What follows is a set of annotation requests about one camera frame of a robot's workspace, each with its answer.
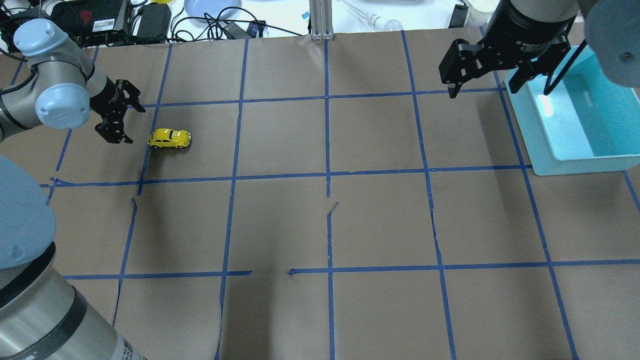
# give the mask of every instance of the blue joint cap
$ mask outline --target blue joint cap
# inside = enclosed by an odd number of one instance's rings
[[[38,56],[62,45],[69,36],[51,20],[33,19],[20,25],[13,43],[25,56]]]
[[[89,93],[77,84],[54,85],[36,100],[38,119],[54,129],[75,129],[89,120],[90,113]]]
[[[53,241],[56,219],[36,181],[0,156],[0,269],[40,256]]]

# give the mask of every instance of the sticker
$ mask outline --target sticker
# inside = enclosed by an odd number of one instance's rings
[[[98,20],[93,23],[93,32],[113,30],[115,23],[116,19]]]
[[[124,340],[122,335],[118,334],[118,343],[111,360],[147,360],[147,358],[140,356],[136,349],[127,340]]]

